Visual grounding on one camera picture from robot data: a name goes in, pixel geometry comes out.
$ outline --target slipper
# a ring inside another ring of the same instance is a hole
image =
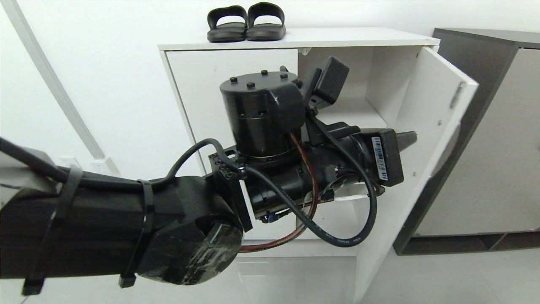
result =
[[[244,22],[227,22],[217,25],[218,20],[226,16],[240,16],[244,18]],[[207,20],[210,31],[206,37],[210,42],[238,42],[246,39],[247,14],[246,10],[239,5],[213,9],[208,13]]]
[[[260,16],[276,16],[281,24],[262,23],[254,24]],[[249,41],[276,41],[281,40],[287,29],[285,28],[285,14],[281,8],[268,2],[253,4],[247,13],[246,39]]]

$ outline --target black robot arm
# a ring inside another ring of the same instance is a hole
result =
[[[241,180],[257,220],[294,213],[335,246],[362,242],[376,197],[403,181],[399,152],[416,134],[319,121],[318,110],[337,101],[347,74],[331,57],[304,81],[284,67],[231,77],[220,90],[236,145],[198,142],[153,181],[58,167],[0,138],[0,278],[25,278],[25,295],[38,294],[51,276],[119,274],[121,287],[133,286],[135,273],[178,285],[204,282],[233,261],[252,229]],[[209,144],[216,149],[212,173],[176,177]],[[371,206],[358,235],[331,236],[301,210],[315,184],[321,190],[313,202],[329,202],[335,189],[358,181]]]

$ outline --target floor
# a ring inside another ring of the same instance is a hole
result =
[[[118,287],[118,276],[47,279],[24,304],[271,304],[352,303],[356,258],[241,258],[206,283],[175,286],[138,279]],[[0,303],[21,304],[22,280],[0,280]]]
[[[396,256],[390,251],[362,304],[540,303],[540,249]]]
[[[361,304],[529,304],[540,299],[540,249],[396,256],[391,250]],[[196,286],[139,279],[119,289],[117,276],[47,279],[24,304],[352,303],[352,257],[238,259]],[[22,280],[0,280],[0,303],[21,304]]]

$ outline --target barcode label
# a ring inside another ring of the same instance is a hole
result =
[[[382,144],[380,137],[372,137],[373,150],[375,151],[375,162],[377,163],[377,171],[379,171],[379,178],[388,181],[388,174],[386,172],[386,163],[384,162],[384,153],[382,152]]]

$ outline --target black cable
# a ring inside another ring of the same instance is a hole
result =
[[[230,169],[238,171],[237,165],[227,157],[221,144],[213,138],[207,138],[196,143],[187,151],[185,151],[184,154],[182,154],[182,156],[172,166],[171,170],[169,170],[165,177],[157,181],[151,182],[152,188],[154,190],[157,190],[172,182],[175,179],[176,173],[178,172],[180,167],[190,158],[190,156],[192,156],[200,148],[209,144],[215,147],[217,154],[226,166],[228,166]],[[2,137],[0,137],[0,151],[8,156],[13,157],[17,161],[26,164],[31,170],[35,171],[40,175],[47,176],[60,183],[65,183],[68,180],[67,172],[58,169],[56,166],[47,163],[41,158],[31,154],[25,149],[9,142]],[[109,180],[90,179],[87,177],[81,180],[79,186],[81,188],[113,191],[141,191],[143,189],[141,184],[136,181],[117,182]]]
[[[356,161],[356,159],[349,154],[346,150],[343,149],[341,144],[328,132],[325,128],[325,126],[317,120],[315,117],[310,117],[312,122],[315,124],[315,126],[321,130],[323,135],[333,144],[336,146],[336,148],[347,158],[347,160],[351,161],[351,163],[354,165],[354,167],[358,170],[362,178],[364,179],[364,182],[366,183],[366,187],[368,188],[369,193],[369,214],[368,219],[366,221],[366,225],[364,228],[355,236],[348,238],[348,239],[340,239],[338,237],[335,237],[328,232],[324,231],[319,225],[317,225],[313,220],[311,220],[306,213],[304,213],[294,202],[293,200],[285,193],[283,189],[281,189],[279,186],[277,186],[271,179],[263,172],[260,172],[252,167],[246,167],[246,172],[250,175],[253,175],[260,179],[262,182],[266,183],[276,194],[283,200],[285,205],[289,207],[289,209],[306,225],[309,230],[311,230],[316,236],[318,236],[323,241],[332,244],[337,247],[352,247],[360,244],[363,242],[371,230],[373,229],[373,225],[375,224],[375,218],[377,216],[377,196],[375,192],[375,187],[373,185],[373,182],[367,175],[366,171],[360,166],[360,164]]]

